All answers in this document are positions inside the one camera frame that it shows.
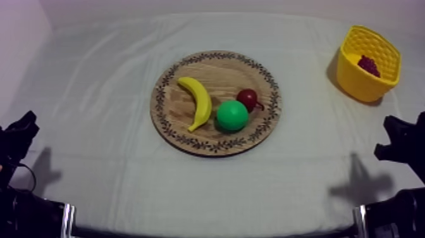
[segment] white tablecloth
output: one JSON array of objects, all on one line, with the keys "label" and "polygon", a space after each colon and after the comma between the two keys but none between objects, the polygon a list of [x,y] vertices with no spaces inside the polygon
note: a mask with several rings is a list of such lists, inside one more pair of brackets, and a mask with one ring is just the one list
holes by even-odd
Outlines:
[{"label": "white tablecloth", "polygon": [[[74,204],[77,223],[133,234],[288,235],[343,227],[351,209],[420,187],[407,165],[379,162],[386,115],[425,109],[424,38],[384,28],[400,50],[399,85],[377,106],[329,80],[351,24],[300,16],[182,14],[57,30],[28,70],[5,126],[27,110],[40,132],[24,161],[38,195]],[[229,50],[263,64],[283,112],[255,149],[211,160],[177,151],[152,125],[156,80],[180,58]],[[15,184],[30,183],[19,171]]]}]

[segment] wooden plate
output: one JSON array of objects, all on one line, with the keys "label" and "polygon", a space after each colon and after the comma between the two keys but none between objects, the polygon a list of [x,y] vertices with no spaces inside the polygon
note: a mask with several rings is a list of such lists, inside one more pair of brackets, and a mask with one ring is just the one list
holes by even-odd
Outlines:
[{"label": "wooden plate", "polygon": [[[211,96],[212,113],[206,124],[190,133],[195,101],[178,84],[180,77],[199,80]],[[218,106],[235,100],[242,89],[254,89],[264,111],[254,109],[248,125],[234,134],[224,134],[214,125]],[[281,96],[273,76],[256,61],[229,51],[196,53],[175,63],[157,81],[151,97],[151,117],[157,131],[169,143],[199,156],[229,156],[262,142],[278,123]]]}]

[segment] green toy fruit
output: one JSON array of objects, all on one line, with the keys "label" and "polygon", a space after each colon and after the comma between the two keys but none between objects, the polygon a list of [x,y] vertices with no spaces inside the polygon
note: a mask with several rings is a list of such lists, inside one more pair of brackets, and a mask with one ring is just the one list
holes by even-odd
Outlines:
[{"label": "green toy fruit", "polygon": [[246,126],[248,120],[248,110],[239,101],[225,101],[218,108],[217,121],[219,126],[225,130],[240,130]]}]

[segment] yellow banana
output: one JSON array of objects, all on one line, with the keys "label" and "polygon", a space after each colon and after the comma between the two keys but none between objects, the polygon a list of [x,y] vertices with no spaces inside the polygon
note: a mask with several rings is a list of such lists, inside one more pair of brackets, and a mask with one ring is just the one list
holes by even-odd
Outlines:
[{"label": "yellow banana", "polygon": [[194,123],[188,128],[189,132],[193,132],[196,128],[206,123],[211,115],[211,98],[205,87],[196,79],[190,77],[182,77],[177,80],[178,84],[189,90],[196,101],[196,112]]}]

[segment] yellow basket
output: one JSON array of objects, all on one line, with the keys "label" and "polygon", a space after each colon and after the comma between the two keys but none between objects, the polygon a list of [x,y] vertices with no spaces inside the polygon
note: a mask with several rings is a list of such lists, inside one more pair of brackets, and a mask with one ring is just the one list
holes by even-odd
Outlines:
[{"label": "yellow basket", "polygon": [[[375,61],[381,78],[357,65],[362,55]],[[336,78],[354,98],[373,102],[398,84],[402,57],[397,49],[378,33],[352,26],[342,42],[338,55]]]}]

